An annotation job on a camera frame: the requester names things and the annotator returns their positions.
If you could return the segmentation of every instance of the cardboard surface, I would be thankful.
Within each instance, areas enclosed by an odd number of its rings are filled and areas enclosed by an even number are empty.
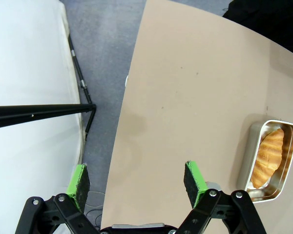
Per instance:
[[[164,222],[191,210],[184,163],[230,194],[252,123],[293,122],[293,54],[227,19],[148,0],[129,72],[102,228]],[[267,233],[293,233],[293,162],[282,194],[255,205]],[[205,233],[226,233],[213,220]]]

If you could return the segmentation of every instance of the metal tray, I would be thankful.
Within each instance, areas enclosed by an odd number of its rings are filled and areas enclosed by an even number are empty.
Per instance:
[[[253,187],[251,175],[262,140],[271,132],[281,128],[284,131],[282,146],[282,161],[279,168],[271,178],[259,189]],[[252,124],[249,139],[246,145],[244,159],[237,181],[237,188],[249,193],[253,203],[271,201],[276,199],[282,192],[286,182],[291,162],[293,159],[293,124],[280,121],[268,120]]]

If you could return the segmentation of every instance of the floor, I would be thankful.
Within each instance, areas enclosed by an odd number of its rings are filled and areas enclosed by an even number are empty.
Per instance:
[[[91,181],[85,212],[101,222],[113,144],[123,101],[125,79],[145,0],[61,0],[91,98],[98,109],[84,150]],[[175,0],[223,15],[230,0]],[[81,93],[81,100],[86,100]]]

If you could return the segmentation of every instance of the pastry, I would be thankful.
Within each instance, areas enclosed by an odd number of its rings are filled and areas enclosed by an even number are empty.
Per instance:
[[[284,132],[281,128],[268,134],[259,145],[251,182],[253,187],[262,187],[278,169],[282,159]]]

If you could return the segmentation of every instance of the white sheet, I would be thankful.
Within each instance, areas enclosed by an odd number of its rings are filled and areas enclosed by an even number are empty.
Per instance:
[[[57,0],[0,0],[0,105],[80,103]],[[0,234],[27,198],[65,192],[83,147],[81,115],[0,128]]]

